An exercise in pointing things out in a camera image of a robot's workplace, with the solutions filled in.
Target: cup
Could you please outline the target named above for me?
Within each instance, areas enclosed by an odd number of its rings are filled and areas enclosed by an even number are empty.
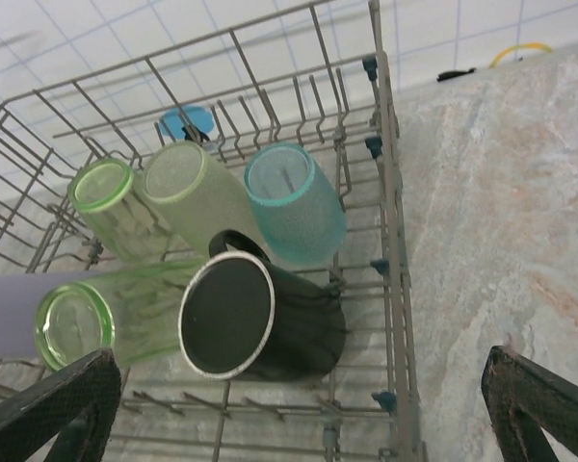
[[[43,272],[0,276],[0,358],[36,358],[35,314],[47,292],[90,277],[93,271]]]
[[[201,255],[207,255],[210,240],[227,228],[263,243],[242,184],[192,141],[158,151],[144,168],[142,191]]]
[[[35,343],[53,370],[102,347],[126,368],[180,349],[180,300],[207,259],[162,262],[64,284],[40,302]]]
[[[281,142],[261,149],[244,182],[259,229],[282,259],[321,263],[343,243],[347,221],[336,191],[301,146]]]
[[[139,174],[118,159],[82,169],[68,185],[68,198],[103,245],[126,263],[159,260],[174,234],[137,191]]]
[[[228,250],[231,245],[238,250]],[[331,372],[345,345],[339,291],[270,263],[254,241],[225,230],[182,298],[180,347],[213,379],[295,381]]]

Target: dishwasher rack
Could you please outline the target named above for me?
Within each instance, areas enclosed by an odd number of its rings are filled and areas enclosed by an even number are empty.
[[[114,428],[112,444],[117,442],[180,446],[206,449],[205,457],[198,460],[227,460],[227,454],[242,454],[245,460],[254,460],[255,454],[264,454],[266,460],[285,454],[290,460],[299,457],[332,460],[419,460],[427,459],[426,445],[419,430],[419,396],[416,384],[415,355],[409,296],[410,279],[407,267],[405,227],[402,204],[402,177],[399,169],[399,136],[392,100],[387,55],[381,39],[381,6],[378,0],[370,0],[365,12],[370,17],[375,51],[349,59],[331,62],[322,33],[321,12],[328,0],[316,0],[277,13],[268,14],[252,21],[208,34],[201,38],[179,43],[172,47],[112,65],[77,78],[31,90],[9,98],[0,104],[0,158],[17,169],[17,178],[0,174],[0,189],[16,193],[14,199],[0,196],[0,272],[41,272],[64,268],[89,269],[99,265],[109,267],[115,262],[104,254],[100,243],[75,216],[66,198],[66,182],[78,168],[104,157],[120,156],[130,165],[141,167],[153,151],[173,139],[170,128],[161,115],[176,109],[184,126],[191,126],[189,114],[183,109],[187,104],[202,104],[209,109],[216,128],[217,138],[208,143],[214,155],[228,168],[240,171],[248,157],[266,142],[294,141],[303,145],[320,162],[329,163],[333,171],[335,187],[347,213],[374,210],[375,224],[351,225],[348,236],[358,233],[377,233],[381,242],[381,255],[372,261],[343,264],[336,255],[330,265],[318,269],[299,269],[301,273],[324,274],[329,280],[339,282],[343,299],[347,302],[375,301],[381,307],[383,326],[351,328],[350,336],[381,334],[384,349],[381,365],[339,364],[326,379],[322,392],[304,393],[312,398],[307,404],[265,403],[252,398],[239,402],[231,396],[236,385],[222,384],[220,398],[208,398],[197,391],[180,388],[179,398],[159,397],[154,387],[132,390],[129,388],[134,371],[123,372],[123,396],[119,416],[138,416],[153,413],[165,418],[185,417],[190,414],[213,419],[216,423],[215,437],[209,441],[185,438],[164,438],[133,432],[124,433]],[[268,79],[257,79],[247,57],[248,45],[238,35],[249,27],[289,16],[308,13],[307,28],[316,36],[323,61],[316,66]],[[156,64],[168,55],[181,53],[212,39],[227,39],[231,50],[237,53],[250,82],[239,88],[226,89],[190,100],[180,100],[168,83],[164,68]],[[164,92],[168,104],[140,110],[133,114],[109,114],[99,102],[104,83],[118,82],[129,70],[126,79],[155,85]],[[369,90],[368,104],[351,107],[347,96],[347,75],[358,78]],[[328,99],[322,94],[328,92]],[[275,94],[281,94],[282,103],[275,102]],[[84,111],[96,116],[97,122],[80,126],[69,114],[61,110],[73,95],[83,98]],[[288,96],[297,109],[291,114],[283,112]],[[310,98],[316,110],[310,113],[305,101]],[[17,108],[42,107],[53,117],[49,143],[37,130],[33,130],[17,115]],[[258,122],[257,110],[265,122]],[[154,127],[156,146],[136,145],[134,140],[143,126]],[[67,140],[69,145],[84,149],[81,154],[65,154],[58,141]],[[119,149],[106,147],[119,143]],[[349,151],[359,152],[350,155]],[[370,168],[373,174],[356,178],[356,173]],[[366,188],[376,196],[370,200],[352,200],[356,189]],[[368,281],[354,279],[356,272],[368,273]],[[384,387],[396,395],[396,410],[386,412],[384,406],[374,401],[370,406],[343,405],[337,396],[337,375],[343,373],[366,374],[369,371],[384,375]],[[0,359],[0,399],[8,398],[23,385],[5,383],[11,377],[26,377],[27,384],[42,379],[49,372],[38,361]],[[302,448],[299,441],[291,445],[265,445],[260,442],[227,442],[228,422],[241,416],[250,416],[265,422],[298,425],[314,422],[321,431],[319,447]],[[375,444],[370,450],[351,451],[343,448],[341,428],[351,421],[383,426],[385,444]],[[238,456],[229,456],[236,460]]]

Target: glass rim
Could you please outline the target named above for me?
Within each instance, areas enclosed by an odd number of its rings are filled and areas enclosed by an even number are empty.
[[[81,185],[81,182],[85,178],[90,177],[90,175],[93,175],[97,168],[107,165],[118,166],[122,169],[123,172],[122,178],[119,180],[114,190],[107,194],[105,197],[92,202],[82,202],[79,200],[77,198],[77,189]],[[135,171],[125,162],[119,159],[100,159],[98,161],[92,162],[75,175],[73,181],[71,181],[68,185],[68,197],[73,204],[73,207],[75,207],[78,212],[102,212],[126,196],[133,184],[134,177]]]
[[[291,192],[290,194],[288,194],[288,195],[286,195],[280,199],[271,199],[271,198],[267,198],[267,197],[261,197],[261,196],[255,194],[254,191],[252,190],[252,188],[250,187],[250,172],[252,171],[254,165],[257,163],[258,160],[260,160],[262,157],[265,157],[265,156],[269,155],[271,152],[273,152],[277,149],[280,149],[280,148],[290,149],[294,152],[301,154],[308,164],[308,176],[306,176],[306,179],[304,180],[302,185],[297,190],[295,190],[294,192]],[[249,195],[249,198],[252,201],[256,202],[257,204],[263,205],[263,206],[280,207],[280,206],[288,205],[291,202],[296,201],[308,190],[308,188],[310,188],[313,181],[315,180],[315,169],[316,169],[315,161],[313,160],[312,156],[310,154],[308,154],[308,151],[306,151],[299,144],[294,144],[292,142],[276,142],[274,144],[271,144],[271,145],[266,146],[263,149],[259,150],[259,152],[257,152],[252,157],[252,159],[250,159],[250,162],[247,165],[246,170],[244,170],[244,184],[246,185],[247,194]]]
[[[98,347],[112,347],[116,339],[114,317],[109,306],[96,289],[78,282],[63,284],[57,287],[40,301],[39,309],[35,316],[35,345],[43,362],[53,371],[68,366],[68,363],[58,359],[54,353],[50,345],[51,342],[48,341],[46,325],[48,324],[49,317],[56,310],[55,302],[66,294],[74,294],[82,297],[96,312],[101,331],[100,345]]]
[[[193,180],[193,182],[184,188],[182,191],[179,191],[175,194],[168,195],[165,197],[159,197],[150,193],[147,187],[147,175],[150,172],[150,169],[154,165],[154,163],[165,153],[166,151],[176,148],[177,146],[186,146],[193,151],[196,151],[201,159],[201,163],[199,165],[199,171],[197,172],[197,176]],[[208,163],[210,162],[209,154],[196,142],[193,141],[176,141],[171,144],[167,144],[166,146],[162,147],[156,154],[149,160],[149,162],[145,165],[144,174],[142,175],[142,181],[140,182],[140,187],[142,188],[145,196],[156,204],[171,204],[173,202],[177,202],[178,200],[186,197],[187,195],[191,194],[203,181],[203,176],[205,175],[206,170],[208,169]]]

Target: light green glass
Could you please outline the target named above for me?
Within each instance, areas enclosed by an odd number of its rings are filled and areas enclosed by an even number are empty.
[[[208,254],[208,243],[224,229],[264,243],[244,186],[192,141],[158,151],[145,166],[140,185],[171,229],[201,255]]]
[[[184,291],[207,261],[191,258],[99,274],[47,294],[35,321],[40,357],[58,370],[110,347],[121,367],[179,351]]]
[[[136,191],[141,176],[118,159],[82,169],[68,185],[68,198],[103,245],[127,263],[158,261],[175,235]]]

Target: white rim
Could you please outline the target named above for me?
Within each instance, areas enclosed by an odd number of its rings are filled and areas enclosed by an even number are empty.
[[[270,315],[268,317],[268,323],[266,325],[265,331],[263,332],[263,336],[261,337],[261,341],[259,342],[259,345],[257,345],[257,348],[254,350],[252,355],[249,356],[249,358],[246,361],[244,361],[240,366],[238,366],[237,368],[232,369],[231,371],[228,371],[228,372],[222,372],[222,373],[206,372],[206,371],[203,371],[200,368],[198,368],[193,363],[193,361],[191,360],[191,358],[189,358],[189,355],[186,352],[186,348],[184,347],[184,339],[182,337],[182,317],[184,316],[184,306],[185,306],[186,299],[188,298],[190,291],[193,289],[193,287],[196,285],[196,283],[199,281],[199,279],[201,279],[201,277],[206,272],[206,270],[208,270],[211,266],[215,265],[216,263],[221,262],[222,260],[230,260],[230,259],[235,259],[235,258],[248,260],[250,262],[255,263],[255,265],[261,270],[264,277],[266,278],[266,281],[268,283],[268,289],[270,290]],[[276,298],[275,298],[275,292],[274,292],[274,285],[272,284],[272,278],[270,277],[268,270],[266,269],[265,265],[261,262],[261,260],[259,260],[255,256],[253,256],[247,252],[243,252],[241,250],[230,250],[230,251],[223,252],[223,253],[217,255],[216,257],[212,258],[209,262],[207,262],[195,274],[195,276],[193,276],[193,279],[191,279],[191,282],[189,283],[188,287],[186,288],[186,291],[184,291],[184,296],[182,296],[182,303],[180,305],[180,315],[178,316],[178,326],[177,326],[178,327],[178,336],[180,338],[180,349],[182,350],[182,356],[184,356],[184,359],[186,359],[186,362],[189,364],[189,366],[191,368],[193,368],[193,370],[195,372],[197,372],[200,375],[203,375],[204,377],[214,378],[217,380],[227,380],[229,378],[235,377],[236,375],[239,375],[240,373],[244,372],[254,362],[255,359],[257,359],[257,357],[261,353],[261,350],[263,349],[263,347],[268,343],[268,339],[270,338],[270,333],[272,332],[272,326],[274,324],[275,308],[276,308]]]

